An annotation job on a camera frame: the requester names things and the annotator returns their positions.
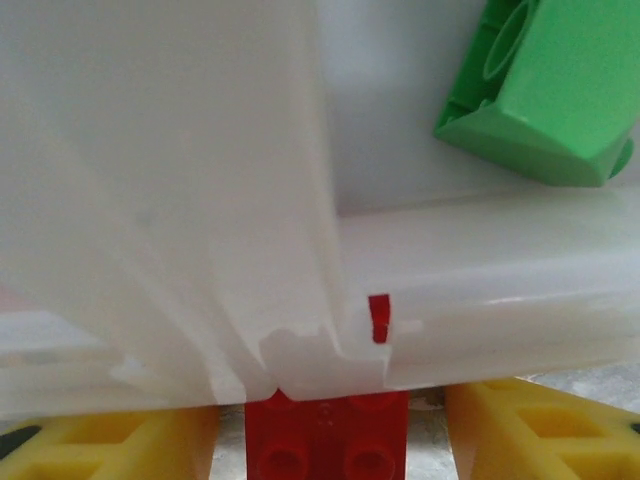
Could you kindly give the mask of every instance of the plastic toy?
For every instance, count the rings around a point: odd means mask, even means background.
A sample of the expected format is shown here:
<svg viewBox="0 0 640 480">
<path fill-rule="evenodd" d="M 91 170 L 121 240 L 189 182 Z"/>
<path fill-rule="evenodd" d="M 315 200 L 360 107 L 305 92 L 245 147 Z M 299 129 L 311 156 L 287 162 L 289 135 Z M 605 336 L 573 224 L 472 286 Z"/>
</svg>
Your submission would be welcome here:
<svg viewBox="0 0 640 480">
<path fill-rule="evenodd" d="M 245 406 L 248 480 L 403 480 L 408 392 Z"/>
<path fill-rule="evenodd" d="M 640 3 L 490 0 L 435 128 L 549 185 L 597 187 L 629 161 Z"/>
<path fill-rule="evenodd" d="M 0 437 L 2 480 L 206 480 L 217 407 L 31 420 Z"/>
<path fill-rule="evenodd" d="M 446 389 L 461 480 L 636 480 L 640 415 L 522 380 Z"/>
</svg>

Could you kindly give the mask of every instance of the white plastic piece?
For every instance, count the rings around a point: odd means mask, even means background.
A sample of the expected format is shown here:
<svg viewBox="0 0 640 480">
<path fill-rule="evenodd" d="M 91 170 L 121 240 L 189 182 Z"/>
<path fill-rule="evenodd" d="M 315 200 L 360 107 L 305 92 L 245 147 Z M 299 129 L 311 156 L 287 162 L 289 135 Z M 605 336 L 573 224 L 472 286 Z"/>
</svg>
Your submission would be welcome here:
<svg viewBox="0 0 640 480">
<path fill-rule="evenodd" d="M 640 355 L 638 156 L 561 191 L 431 136 L 483 3 L 0 2 L 0 278 L 60 315 L 0 317 L 48 352 L 0 415 Z"/>
</svg>

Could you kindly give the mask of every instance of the red plastic tab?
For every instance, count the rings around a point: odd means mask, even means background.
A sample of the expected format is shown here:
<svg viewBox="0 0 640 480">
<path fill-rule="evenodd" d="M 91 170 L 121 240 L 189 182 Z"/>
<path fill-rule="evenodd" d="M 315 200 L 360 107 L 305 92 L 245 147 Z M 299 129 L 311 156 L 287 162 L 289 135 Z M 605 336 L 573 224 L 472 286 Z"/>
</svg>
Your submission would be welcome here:
<svg viewBox="0 0 640 480">
<path fill-rule="evenodd" d="M 369 297 L 369 310 L 373 324 L 373 341 L 387 343 L 389 323 L 391 322 L 391 299 L 389 295 L 372 295 Z"/>
<path fill-rule="evenodd" d="M 247 480 L 404 480 L 408 392 L 245 406 Z"/>
</svg>

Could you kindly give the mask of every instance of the yellow plastic support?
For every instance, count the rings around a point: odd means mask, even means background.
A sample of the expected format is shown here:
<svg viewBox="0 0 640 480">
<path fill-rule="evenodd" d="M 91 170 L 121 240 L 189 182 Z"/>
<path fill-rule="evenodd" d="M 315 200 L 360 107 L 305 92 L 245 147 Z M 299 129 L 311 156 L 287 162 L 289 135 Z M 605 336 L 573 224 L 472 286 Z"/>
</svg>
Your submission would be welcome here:
<svg viewBox="0 0 640 480">
<path fill-rule="evenodd" d="M 522 380 L 446 388 L 461 480 L 640 480 L 640 415 Z"/>
<path fill-rule="evenodd" d="M 218 411 L 205 407 L 38 419 L 16 426 L 14 436 L 34 425 L 42 430 L 0 460 L 0 479 L 206 480 Z"/>
</svg>

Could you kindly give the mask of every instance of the green lego brick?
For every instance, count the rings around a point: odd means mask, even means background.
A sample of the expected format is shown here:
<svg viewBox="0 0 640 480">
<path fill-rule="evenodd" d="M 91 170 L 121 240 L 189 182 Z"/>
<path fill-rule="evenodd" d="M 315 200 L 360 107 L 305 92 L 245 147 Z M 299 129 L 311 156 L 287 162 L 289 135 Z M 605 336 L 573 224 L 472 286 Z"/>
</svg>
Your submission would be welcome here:
<svg viewBox="0 0 640 480">
<path fill-rule="evenodd" d="M 640 1 L 489 0 L 435 135 L 542 183 L 597 187 L 631 158 Z"/>
</svg>

